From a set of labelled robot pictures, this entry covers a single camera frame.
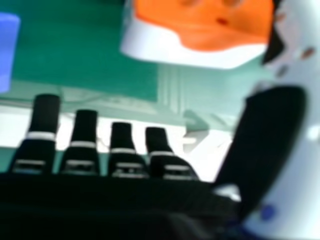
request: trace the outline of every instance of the orange and white object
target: orange and white object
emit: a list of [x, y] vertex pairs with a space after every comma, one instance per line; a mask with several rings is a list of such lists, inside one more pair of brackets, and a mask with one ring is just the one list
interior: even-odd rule
[[272, 13], [272, 0], [127, 0], [121, 52], [232, 69], [266, 50]]

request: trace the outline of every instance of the purple-blue block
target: purple-blue block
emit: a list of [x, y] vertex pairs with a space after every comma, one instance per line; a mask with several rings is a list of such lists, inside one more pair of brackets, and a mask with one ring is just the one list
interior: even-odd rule
[[0, 93], [10, 90], [20, 18], [0, 12]]

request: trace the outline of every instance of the blue object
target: blue object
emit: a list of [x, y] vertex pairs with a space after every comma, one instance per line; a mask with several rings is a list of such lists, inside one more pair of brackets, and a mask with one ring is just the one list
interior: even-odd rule
[[20, 18], [0, 12], [0, 93], [10, 90]]
[[264, 221], [271, 220], [276, 215], [276, 209], [272, 205], [265, 205], [261, 209], [261, 219]]

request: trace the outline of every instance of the blue dot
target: blue dot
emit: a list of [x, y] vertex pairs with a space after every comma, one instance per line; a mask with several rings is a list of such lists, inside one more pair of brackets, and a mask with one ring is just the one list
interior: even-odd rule
[[271, 220], [276, 215], [276, 209], [272, 205], [265, 205], [261, 209], [261, 218], [264, 221]]

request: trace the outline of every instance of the orange surface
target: orange surface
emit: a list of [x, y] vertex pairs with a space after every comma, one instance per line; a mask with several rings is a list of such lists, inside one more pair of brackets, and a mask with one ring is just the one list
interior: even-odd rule
[[136, 16], [175, 31], [197, 51], [221, 51], [266, 44], [272, 25], [272, 0], [134, 0]]

